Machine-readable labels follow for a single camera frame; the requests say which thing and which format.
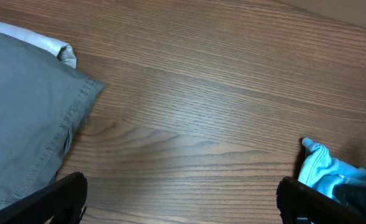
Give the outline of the light blue printed t-shirt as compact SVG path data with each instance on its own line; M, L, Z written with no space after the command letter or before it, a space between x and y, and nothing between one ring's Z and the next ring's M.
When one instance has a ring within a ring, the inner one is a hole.
M329 149L310 138L303 138L305 160L299 172L298 181L328 198L351 209L357 214L366 215L365 205L355 207L334 190L339 185L366 187L366 169L356 168L335 157L331 157Z

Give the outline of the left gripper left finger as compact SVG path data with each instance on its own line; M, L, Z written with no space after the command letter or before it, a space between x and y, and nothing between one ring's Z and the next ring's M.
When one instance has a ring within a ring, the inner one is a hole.
M88 182L74 172L0 210L0 224L79 224L85 214Z

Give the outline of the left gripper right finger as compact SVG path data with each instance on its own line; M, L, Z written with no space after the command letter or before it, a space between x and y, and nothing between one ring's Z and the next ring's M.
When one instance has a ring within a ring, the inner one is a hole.
M366 187L342 184L335 199L284 177L277 188L277 207L283 223L366 223Z

